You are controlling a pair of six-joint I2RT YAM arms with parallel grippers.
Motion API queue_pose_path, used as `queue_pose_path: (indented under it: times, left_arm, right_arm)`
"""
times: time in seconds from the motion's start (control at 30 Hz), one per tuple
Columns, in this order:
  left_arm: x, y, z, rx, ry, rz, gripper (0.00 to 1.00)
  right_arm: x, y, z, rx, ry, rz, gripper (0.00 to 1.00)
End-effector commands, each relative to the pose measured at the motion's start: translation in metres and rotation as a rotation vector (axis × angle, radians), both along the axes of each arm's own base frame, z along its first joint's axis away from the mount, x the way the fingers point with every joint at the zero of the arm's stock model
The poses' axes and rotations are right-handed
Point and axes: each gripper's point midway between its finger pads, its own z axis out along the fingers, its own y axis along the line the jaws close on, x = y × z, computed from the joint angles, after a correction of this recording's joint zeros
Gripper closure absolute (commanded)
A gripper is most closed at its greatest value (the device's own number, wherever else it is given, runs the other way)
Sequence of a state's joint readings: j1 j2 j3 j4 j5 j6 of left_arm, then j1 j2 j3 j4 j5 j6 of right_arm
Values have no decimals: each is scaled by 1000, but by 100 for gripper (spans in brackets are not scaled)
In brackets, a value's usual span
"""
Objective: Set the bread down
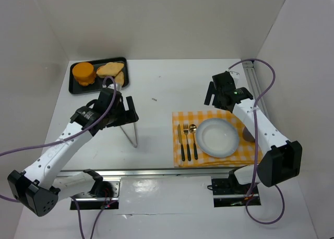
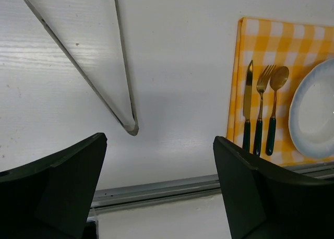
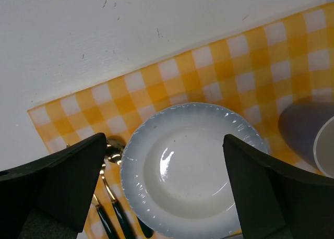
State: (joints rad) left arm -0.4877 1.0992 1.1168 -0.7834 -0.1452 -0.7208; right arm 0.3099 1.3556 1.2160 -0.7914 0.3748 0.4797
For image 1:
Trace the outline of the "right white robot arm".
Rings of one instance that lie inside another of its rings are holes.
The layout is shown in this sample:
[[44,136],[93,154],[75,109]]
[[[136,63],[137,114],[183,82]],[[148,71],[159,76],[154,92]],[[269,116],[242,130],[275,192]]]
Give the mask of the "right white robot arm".
[[272,125],[261,109],[255,106],[252,94],[244,87],[236,87],[230,72],[213,76],[204,104],[212,104],[234,114],[255,138],[263,154],[260,162],[231,171],[229,178],[232,184],[255,182],[271,187],[299,175],[301,144],[289,141]]

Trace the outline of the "metal kitchen tongs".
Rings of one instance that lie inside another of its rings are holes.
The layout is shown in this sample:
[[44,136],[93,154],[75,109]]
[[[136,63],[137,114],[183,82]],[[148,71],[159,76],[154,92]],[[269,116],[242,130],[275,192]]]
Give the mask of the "metal kitchen tongs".
[[136,123],[126,124],[120,127],[123,134],[127,138],[127,140],[130,142],[130,144],[137,148],[138,146],[138,138],[137,138],[137,127]]

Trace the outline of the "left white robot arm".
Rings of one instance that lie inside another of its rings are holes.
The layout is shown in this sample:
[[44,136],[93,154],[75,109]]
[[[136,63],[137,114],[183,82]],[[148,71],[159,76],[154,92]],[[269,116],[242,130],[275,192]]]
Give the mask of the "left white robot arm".
[[113,194],[112,185],[92,169],[57,179],[59,172],[74,154],[98,131],[139,120],[133,98],[122,97],[113,88],[103,88],[97,99],[76,110],[57,141],[47,145],[47,151],[22,172],[13,170],[7,177],[11,192],[38,217],[48,214],[58,201],[76,194],[92,197]]

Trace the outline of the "orange round bread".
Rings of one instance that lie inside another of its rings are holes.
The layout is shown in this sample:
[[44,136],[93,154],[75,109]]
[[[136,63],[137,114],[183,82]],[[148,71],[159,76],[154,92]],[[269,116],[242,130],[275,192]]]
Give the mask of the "orange round bread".
[[88,62],[76,64],[72,69],[72,75],[74,79],[84,87],[93,84],[96,78],[94,66]]

